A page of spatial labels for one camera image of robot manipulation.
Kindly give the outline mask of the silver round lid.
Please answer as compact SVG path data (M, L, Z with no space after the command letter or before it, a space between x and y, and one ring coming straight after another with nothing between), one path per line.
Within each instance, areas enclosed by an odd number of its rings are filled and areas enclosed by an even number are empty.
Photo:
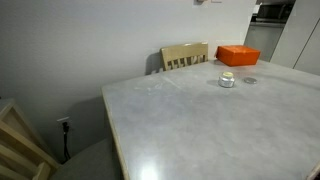
M251 78L251 77L246 77L244 78L244 82L248 84L257 84L257 79Z

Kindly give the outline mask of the silver jar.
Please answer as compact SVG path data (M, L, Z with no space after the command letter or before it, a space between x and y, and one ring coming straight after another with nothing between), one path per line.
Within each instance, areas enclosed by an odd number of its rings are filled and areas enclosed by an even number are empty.
M234 74L232 72L223 72L219 76L218 84L224 88L232 88L235 83Z

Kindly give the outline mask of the orange cardboard box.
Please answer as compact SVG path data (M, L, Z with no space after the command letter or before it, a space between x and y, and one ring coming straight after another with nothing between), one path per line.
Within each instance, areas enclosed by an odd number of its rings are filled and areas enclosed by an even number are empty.
M228 66L255 65L260 51L244 45L218 46L216 58Z

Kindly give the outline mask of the wooden chair at left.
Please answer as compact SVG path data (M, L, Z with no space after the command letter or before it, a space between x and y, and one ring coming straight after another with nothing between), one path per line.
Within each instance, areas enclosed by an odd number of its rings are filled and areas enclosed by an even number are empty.
M49 180L61 167L14 99L0 100L0 180Z

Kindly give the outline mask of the wooden chair by wall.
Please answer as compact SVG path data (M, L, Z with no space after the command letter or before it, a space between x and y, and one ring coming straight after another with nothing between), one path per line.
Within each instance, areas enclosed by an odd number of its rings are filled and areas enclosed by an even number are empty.
M173 70L208 61L206 42L167 46L160 49L164 70Z

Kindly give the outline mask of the wall power outlet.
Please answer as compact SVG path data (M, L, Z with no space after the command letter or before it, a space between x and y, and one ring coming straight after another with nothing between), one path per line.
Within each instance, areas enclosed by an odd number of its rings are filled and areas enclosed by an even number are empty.
M69 116L57 119L56 122L61 125L64 130L71 129L72 120Z

